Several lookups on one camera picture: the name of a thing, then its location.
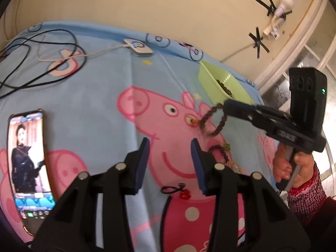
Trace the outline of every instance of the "black jacket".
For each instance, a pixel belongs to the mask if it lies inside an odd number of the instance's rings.
[[[17,193],[35,193],[35,178],[39,169],[28,156],[31,147],[19,145],[12,151],[12,181]]]

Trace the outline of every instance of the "cartoon pig face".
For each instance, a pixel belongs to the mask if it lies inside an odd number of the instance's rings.
[[[275,156],[275,144],[274,140],[266,135],[263,135],[262,132],[259,131],[258,140],[264,150],[264,157],[267,165],[273,171],[273,159]]]
[[[201,148],[207,151],[213,145],[225,143],[221,134],[210,137],[202,134],[192,120],[201,119],[211,108],[200,103],[194,109],[194,99],[188,92],[182,93],[182,103],[155,92],[131,86],[118,98],[119,111],[144,135],[151,138],[149,167],[159,186],[177,186],[185,183],[193,199],[203,199],[198,188],[190,144],[197,138]],[[212,132],[215,126],[208,120],[205,130]],[[224,161],[215,151],[217,161]]]
[[[72,183],[77,174],[87,171],[85,163],[79,156],[68,150],[55,150],[47,153],[48,176],[54,183],[53,194],[59,198],[68,186]],[[24,241],[31,241],[33,238],[23,229],[16,205],[13,200],[9,174],[7,171],[7,152],[0,150],[0,168],[3,174],[0,183],[0,204],[9,223]]]

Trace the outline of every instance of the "wall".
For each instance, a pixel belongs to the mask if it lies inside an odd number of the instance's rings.
[[[295,2],[294,13],[282,29],[284,35],[277,41],[265,41],[270,54],[261,50],[257,60],[251,47],[226,63],[251,80],[258,77],[294,33],[312,0]],[[48,20],[108,24],[184,41],[221,60],[253,43],[248,34],[255,34],[256,26],[263,30],[268,25],[266,13],[254,0],[22,0],[17,24],[19,30]],[[15,35],[14,18],[10,20],[14,14],[8,12],[11,36]]]

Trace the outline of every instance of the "pig ear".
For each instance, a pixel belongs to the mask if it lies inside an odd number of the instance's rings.
[[[194,109],[195,101],[189,92],[182,93],[182,101],[184,106],[186,106],[189,109]]]
[[[201,116],[204,116],[209,110],[211,110],[211,107],[208,104],[201,102],[198,107],[198,110]]]
[[[264,144],[264,139],[265,139],[264,134],[259,131],[258,140],[261,145]]]
[[[0,169],[3,174],[7,173],[7,151],[5,149],[0,150]]]

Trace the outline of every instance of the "pig snout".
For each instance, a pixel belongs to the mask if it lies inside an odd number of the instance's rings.
[[[148,109],[149,103],[150,99],[146,92],[131,86],[119,95],[118,110],[133,122],[135,117]]]

